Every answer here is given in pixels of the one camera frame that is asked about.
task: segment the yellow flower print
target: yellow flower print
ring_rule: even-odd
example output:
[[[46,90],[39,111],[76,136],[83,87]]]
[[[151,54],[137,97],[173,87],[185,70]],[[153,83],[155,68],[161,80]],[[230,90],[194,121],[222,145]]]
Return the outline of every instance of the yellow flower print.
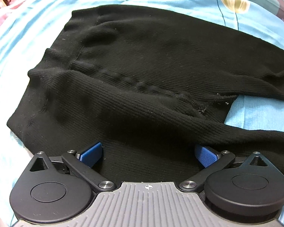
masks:
[[[246,13],[249,10],[250,2],[247,0],[221,0],[225,7],[234,13]]]

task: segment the blue bedsheet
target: blue bedsheet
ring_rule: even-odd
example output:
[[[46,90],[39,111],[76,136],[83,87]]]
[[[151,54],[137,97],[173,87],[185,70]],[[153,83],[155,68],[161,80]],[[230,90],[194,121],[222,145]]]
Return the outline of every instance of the blue bedsheet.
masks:
[[[28,84],[27,72],[39,63],[73,10],[112,3],[173,10],[244,31],[284,49],[284,22],[246,0],[239,7],[234,0],[27,0],[0,27],[0,217],[8,225],[16,221],[9,193],[31,155],[6,122]],[[225,123],[284,131],[284,102],[242,96]]]

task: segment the black sweater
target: black sweater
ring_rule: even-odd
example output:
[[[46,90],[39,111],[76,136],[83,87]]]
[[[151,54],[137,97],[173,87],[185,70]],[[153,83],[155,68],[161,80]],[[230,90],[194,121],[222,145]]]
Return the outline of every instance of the black sweater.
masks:
[[[127,5],[74,11],[8,126],[32,152],[102,142],[95,169],[120,181],[180,182],[193,145],[260,151],[284,173],[284,132],[223,122],[238,95],[284,100],[284,50],[179,13]]]

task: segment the ribbed gray surface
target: ribbed gray surface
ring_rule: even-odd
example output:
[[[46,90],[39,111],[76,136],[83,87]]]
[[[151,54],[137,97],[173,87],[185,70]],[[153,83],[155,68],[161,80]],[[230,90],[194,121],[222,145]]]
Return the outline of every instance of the ribbed gray surface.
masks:
[[[242,227],[224,220],[203,204],[196,193],[179,191],[174,183],[123,183],[100,193],[91,207],[55,227]],[[37,227],[19,221],[15,227]],[[281,227],[273,220],[254,227]]]

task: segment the triangular cutout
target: triangular cutout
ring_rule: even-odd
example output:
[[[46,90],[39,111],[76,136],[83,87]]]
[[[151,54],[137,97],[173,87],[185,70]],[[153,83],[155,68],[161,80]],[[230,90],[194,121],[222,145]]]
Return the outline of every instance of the triangular cutout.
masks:
[[[38,157],[35,161],[35,163],[33,164],[33,166],[31,167],[30,171],[31,172],[37,172],[37,171],[43,171],[48,169],[48,167],[46,166],[44,160],[42,157]]]
[[[254,159],[251,161],[250,165],[252,165],[252,166],[267,166],[267,164],[259,156],[254,157]]]

